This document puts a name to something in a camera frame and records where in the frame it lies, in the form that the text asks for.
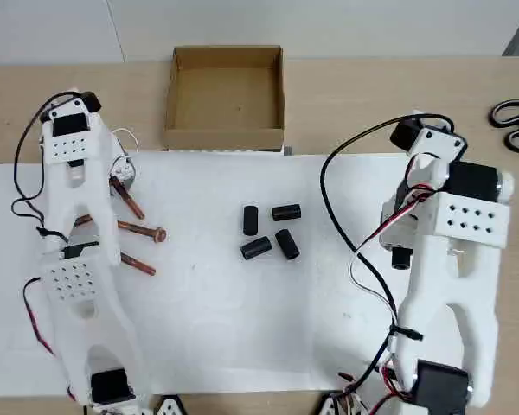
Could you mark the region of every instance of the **black scissors handle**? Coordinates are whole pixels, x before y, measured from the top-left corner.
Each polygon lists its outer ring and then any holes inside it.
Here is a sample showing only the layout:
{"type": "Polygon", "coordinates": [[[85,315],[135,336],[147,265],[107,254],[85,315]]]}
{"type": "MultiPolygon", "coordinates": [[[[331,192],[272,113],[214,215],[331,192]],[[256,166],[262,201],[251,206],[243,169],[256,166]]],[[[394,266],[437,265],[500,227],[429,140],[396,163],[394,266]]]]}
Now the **black scissors handle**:
{"type": "MultiPolygon", "coordinates": [[[[499,118],[498,113],[505,108],[519,108],[519,99],[509,99],[494,106],[489,113],[489,122],[496,128],[506,128],[514,125],[519,126],[519,115],[509,118],[499,118]]],[[[505,146],[515,153],[519,153],[519,145],[516,139],[519,138],[519,129],[512,131],[503,139],[505,146]]]]}

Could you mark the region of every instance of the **cardboard box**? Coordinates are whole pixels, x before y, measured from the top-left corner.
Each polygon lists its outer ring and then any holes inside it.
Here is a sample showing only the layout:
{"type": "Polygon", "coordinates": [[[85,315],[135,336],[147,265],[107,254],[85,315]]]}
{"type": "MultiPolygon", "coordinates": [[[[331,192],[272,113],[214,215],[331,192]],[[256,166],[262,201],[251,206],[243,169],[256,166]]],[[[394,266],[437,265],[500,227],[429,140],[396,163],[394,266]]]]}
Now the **cardboard box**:
{"type": "Polygon", "coordinates": [[[285,125],[282,48],[175,48],[167,100],[168,149],[280,150],[285,125]]]}

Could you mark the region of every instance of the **cable tie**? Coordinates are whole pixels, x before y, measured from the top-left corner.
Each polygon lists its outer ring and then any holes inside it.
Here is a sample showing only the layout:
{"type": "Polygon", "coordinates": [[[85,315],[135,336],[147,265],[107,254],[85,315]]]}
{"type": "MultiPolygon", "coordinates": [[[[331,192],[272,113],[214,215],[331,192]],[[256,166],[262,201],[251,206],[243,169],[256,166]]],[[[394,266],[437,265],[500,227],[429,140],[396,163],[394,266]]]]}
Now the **cable tie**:
{"type": "Polygon", "coordinates": [[[395,324],[390,326],[389,331],[390,331],[390,335],[404,335],[408,339],[415,340],[417,342],[420,342],[423,340],[423,335],[419,331],[396,326],[395,324]]]}
{"type": "Polygon", "coordinates": [[[69,239],[67,239],[66,236],[61,232],[49,231],[46,227],[36,227],[36,230],[43,238],[46,238],[47,236],[57,236],[58,238],[63,239],[65,243],[69,242],[69,239]]]}

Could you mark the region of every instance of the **table surface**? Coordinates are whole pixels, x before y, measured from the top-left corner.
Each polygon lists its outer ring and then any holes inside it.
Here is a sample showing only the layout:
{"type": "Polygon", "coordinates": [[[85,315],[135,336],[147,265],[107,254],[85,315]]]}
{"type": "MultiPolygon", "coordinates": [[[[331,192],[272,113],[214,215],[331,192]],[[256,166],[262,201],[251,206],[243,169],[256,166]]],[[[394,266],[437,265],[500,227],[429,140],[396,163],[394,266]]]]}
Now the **table surface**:
{"type": "MultiPolygon", "coordinates": [[[[95,91],[111,127],[133,130],[143,150],[161,150],[169,62],[0,67],[0,163],[11,163],[25,125],[49,95],[69,87],[95,91]]],[[[486,121],[489,108],[519,98],[519,58],[416,58],[285,61],[285,145],[294,153],[327,153],[345,138],[412,109],[451,117],[470,148],[466,159],[511,171],[516,179],[497,299],[500,340],[492,401],[484,414],[519,413],[519,154],[505,149],[504,131],[486,121]]],[[[396,152],[390,130],[350,152],[396,152]]],[[[29,137],[36,143],[38,129],[29,137]]],[[[22,161],[39,160],[25,145],[22,161]]],[[[312,413],[320,394],[185,395],[189,415],[312,413]]],[[[60,398],[0,399],[1,414],[81,414],[60,398]]]]}

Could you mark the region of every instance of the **white sheet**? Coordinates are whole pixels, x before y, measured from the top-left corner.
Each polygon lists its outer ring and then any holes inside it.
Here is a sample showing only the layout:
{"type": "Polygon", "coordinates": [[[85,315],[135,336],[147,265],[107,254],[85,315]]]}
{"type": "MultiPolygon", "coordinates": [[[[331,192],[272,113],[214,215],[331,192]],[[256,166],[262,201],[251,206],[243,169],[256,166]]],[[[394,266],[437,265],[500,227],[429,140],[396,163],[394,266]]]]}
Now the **white sheet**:
{"type": "MultiPolygon", "coordinates": [[[[119,295],[135,322],[154,392],[247,392],[342,387],[341,370],[358,374],[389,325],[387,309],[348,280],[350,252],[326,214],[319,190],[324,156],[140,153],[131,189],[144,224],[163,226],[156,245],[121,233],[122,249],[157,268],[154,278],[121,265],[119,295]],[[259,207],[259,236],[273,249],[245,261],[239,247],[246,204],[259,207]],[[273,206],[300,203],[302,219],[273,222],[273,206]],[[287,261],[275,232],[290,229],[301,255],[287,261]]],[[[406,158],[340,156],[327,189],[336,216],[354,241],[378,224],[382,202],[395,190],[406,158]]],[[[20,168],[34,188],[40,167],[20,168]]],[[[11,165],[0,165],[0,396],[64,394],[59,365],[35,341],[22,303],[23,282],[35,268],[35,222],[10,212],[16,197],[11,165]]],[[[136,222],[114,201],[122,220],[136,222]]],[[[394,271],[376,242],[365,254],[381,270],[399,303],[408,273],[394,271]]],[[[360,279],[377,287],[358,266],[360,279]]],[[[29,299],[51,336],[46,299],[36,284],[29,299]]],[[[424,333],[426,356],[458,365],[462,347],[453,314],[443,310],[424,333]]],[[[380,381],[368,383],[378,396],[380,381]]]]}

